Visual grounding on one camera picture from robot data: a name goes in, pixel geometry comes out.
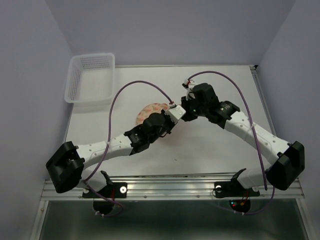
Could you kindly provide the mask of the floral mesh laundry bag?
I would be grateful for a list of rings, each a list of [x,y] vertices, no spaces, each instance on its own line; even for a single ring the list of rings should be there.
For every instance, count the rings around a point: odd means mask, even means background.
[[[136,117],[136,125],[143,123],[153,113],[161,113],[162,110],[167,110],[169,106],[166,103],[152,103],[145,106]]]

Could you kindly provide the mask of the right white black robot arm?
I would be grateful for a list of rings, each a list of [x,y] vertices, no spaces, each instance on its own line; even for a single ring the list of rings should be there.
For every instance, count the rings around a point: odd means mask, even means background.
[[[186,81],[187,90],[181,98],[186,114],[183,120],[205,117],[213,124],[238,136],[263,156],[268,166],[263,169],[241,169],[230,181],[231,192],[242,195],[252,187],[272,185],[285,191],[305,169],[305,147],[298,141],[290,143],[271,134],[230,101],[219,101],[213,87],[207,83]]]

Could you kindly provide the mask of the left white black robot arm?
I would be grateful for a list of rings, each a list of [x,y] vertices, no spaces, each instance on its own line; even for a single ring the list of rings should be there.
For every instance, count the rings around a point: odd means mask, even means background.
[[[86,145],[63,143],[46,163],[46,169],[58,194],[85,187],[91,175],[87,168],[117,157],[132,156],[149,148],[158,138],[170,134],[181,118],[172,110],[152,113],[142,124],[107,141]]]

